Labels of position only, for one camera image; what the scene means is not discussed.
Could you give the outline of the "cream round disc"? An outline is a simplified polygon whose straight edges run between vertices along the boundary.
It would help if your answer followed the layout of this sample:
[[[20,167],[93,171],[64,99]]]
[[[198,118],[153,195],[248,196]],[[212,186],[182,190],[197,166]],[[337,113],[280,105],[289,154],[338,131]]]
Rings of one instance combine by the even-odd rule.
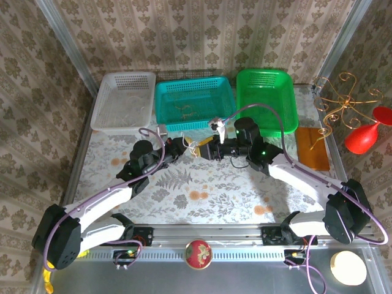
[[[348,286],[361,285],[367,277],[364,261],[352,251],[340,251],[330,259],[332,275],[342,284]]]

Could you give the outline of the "aluminium mounting rail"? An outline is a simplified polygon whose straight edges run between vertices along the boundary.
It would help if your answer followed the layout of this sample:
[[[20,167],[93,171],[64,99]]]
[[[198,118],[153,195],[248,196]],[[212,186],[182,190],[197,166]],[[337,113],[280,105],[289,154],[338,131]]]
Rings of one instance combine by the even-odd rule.
[[[287,243],[279,224],[136,224],[133,236],[149,249],[184,249],[197,239],[213,249],[247,249],[281,245],[300,247],[302,241]]]

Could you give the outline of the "aluminium frame post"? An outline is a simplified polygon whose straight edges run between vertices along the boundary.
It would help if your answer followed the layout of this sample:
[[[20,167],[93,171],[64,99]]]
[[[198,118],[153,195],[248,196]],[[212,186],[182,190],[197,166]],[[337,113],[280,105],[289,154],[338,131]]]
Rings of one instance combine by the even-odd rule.
[[[338,64],[372,0],[355,0],[317,76],[329,77]]]
[[[71,36],[71,31],[67,27],[60,11],[56,8],[52,0],[36,0],[36,3],[56,34],[56,37],[60,41],[72,64],[81,76],[86,88],[95,99],[98,94],[99,85],[96,83],[91,71],[89,70],[82,53],[79,51],[77,44],[74,41],[74,38]]]

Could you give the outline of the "black electronics module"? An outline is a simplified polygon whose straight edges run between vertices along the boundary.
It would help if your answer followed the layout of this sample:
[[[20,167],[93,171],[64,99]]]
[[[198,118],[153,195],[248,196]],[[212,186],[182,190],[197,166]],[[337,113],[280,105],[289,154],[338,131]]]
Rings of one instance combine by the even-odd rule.
[[[140,257],[141,249],[129,249],[126,251],[118,251],[114,253],[113,263],[117,270],[128,270],[136,260]]]

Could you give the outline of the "red ball gold pattern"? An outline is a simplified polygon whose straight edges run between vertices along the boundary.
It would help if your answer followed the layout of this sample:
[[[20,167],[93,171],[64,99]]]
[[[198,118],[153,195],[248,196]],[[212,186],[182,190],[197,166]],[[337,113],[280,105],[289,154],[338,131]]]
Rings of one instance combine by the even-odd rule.
[[[186,245],[184,259],[190,268],[203,270],[213,259],[212,248],[206,241],[195,239]]]

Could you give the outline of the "red plastic goblet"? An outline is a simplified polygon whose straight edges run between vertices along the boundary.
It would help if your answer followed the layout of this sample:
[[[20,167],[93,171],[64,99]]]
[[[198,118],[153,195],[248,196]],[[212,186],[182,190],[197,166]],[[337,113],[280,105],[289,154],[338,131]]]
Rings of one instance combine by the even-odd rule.
[[[375,123],[361,126],[352,131],[345,139],[345,147],[354,154],[364,154],[376,143],[380,125],[392,127],[392,109],[378,106],[373,109]]]

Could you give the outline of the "green plastic basket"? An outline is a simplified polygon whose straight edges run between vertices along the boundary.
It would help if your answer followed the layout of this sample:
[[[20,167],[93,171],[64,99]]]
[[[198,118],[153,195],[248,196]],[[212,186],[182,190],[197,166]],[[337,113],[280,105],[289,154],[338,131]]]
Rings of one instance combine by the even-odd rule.
[[[282,120],[284,134],[298,128],[298,112],[291,76],[281,70],[244,69],[236,78],[236,107],[261,103],[273,108]],[[281,128],[273,113],[263,107],[252,107],[236,116],[250,117],[259,126],[261,136],[280,137]]]

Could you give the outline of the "orange brown board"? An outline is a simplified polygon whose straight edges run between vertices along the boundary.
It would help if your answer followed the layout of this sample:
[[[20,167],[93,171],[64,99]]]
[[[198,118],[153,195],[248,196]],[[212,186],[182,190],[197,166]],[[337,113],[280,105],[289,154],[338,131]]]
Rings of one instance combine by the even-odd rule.
[[[295,137],[300,163],[316,171],[330,170],[325,142],[318,128],[298,127]]]

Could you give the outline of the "white plastic basket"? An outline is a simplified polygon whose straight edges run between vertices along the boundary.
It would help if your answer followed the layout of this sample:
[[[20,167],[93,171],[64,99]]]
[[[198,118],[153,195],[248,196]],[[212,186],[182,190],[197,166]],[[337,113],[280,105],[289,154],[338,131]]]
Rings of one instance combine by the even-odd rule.
[[[91,129],[108,135],[126,135],[148,127],[155,85],[156,74],[152,72],[106,74],[94,105]]]

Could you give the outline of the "floral patterned tablecloth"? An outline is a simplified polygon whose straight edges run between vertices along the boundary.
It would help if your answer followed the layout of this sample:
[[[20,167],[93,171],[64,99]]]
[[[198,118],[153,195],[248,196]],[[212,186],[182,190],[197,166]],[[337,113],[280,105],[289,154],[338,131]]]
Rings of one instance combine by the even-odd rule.
[[[73,199],[80,201],[111,186],[141,135],[94,131]],[[279,223],[294,211],[321,206],[292,186],[251,169],[242,157],[208,161],[184,153],[149,177],[135,198],[115,208],[136,224]]]

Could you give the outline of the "teal plastic basket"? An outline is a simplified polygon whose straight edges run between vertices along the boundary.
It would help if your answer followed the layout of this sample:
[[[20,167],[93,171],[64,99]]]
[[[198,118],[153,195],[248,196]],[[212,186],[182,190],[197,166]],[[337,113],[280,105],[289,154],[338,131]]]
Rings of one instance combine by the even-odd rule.
[[[226,77],[204,77],[160,82],[155,94],[156,121],[170,132],[203,129],[211,119],[236,111]]]

